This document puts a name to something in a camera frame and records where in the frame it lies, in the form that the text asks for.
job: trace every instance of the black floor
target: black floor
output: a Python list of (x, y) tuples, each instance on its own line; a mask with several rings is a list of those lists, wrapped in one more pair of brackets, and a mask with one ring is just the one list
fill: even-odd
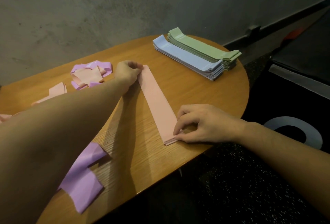
[[(270, 55), (246, 65), (252, 86)], [(181, 167), (98, 224), (327, 223), (286, 181), (244, 147), (223, 143)]]

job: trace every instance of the wood grain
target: wood grain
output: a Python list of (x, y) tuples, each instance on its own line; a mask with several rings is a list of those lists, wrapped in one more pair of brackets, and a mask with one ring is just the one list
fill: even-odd
[[(183, 104), (208, 103), (242, 116), (248, 102), (249, 81), (240, 62), (212, 82), (156, 51), (152, 45), (156, 37), (132, 40), (4, 86), (0, 90), (0, 113), (15, 114), (29, 108), (61, 81), (69, 93), (74, 92), (70, 71), (75, 64), (100, 60), (110, 61), (115, 68), (118, 62), (132, 59), (150, 67), (175, 113)], [(226, 50), (209, 40), (194, 38)], [(44, 210), (39, 224), (93, 223), (209, 148), (184, 143), (165, 147), (138, 83), (119, 101), (94, 142), (109, 153), (109, 157), (92, 167), (105, 186), (104, 191), (82, 215), (76, 212), (70, 197), (59, 191)]]

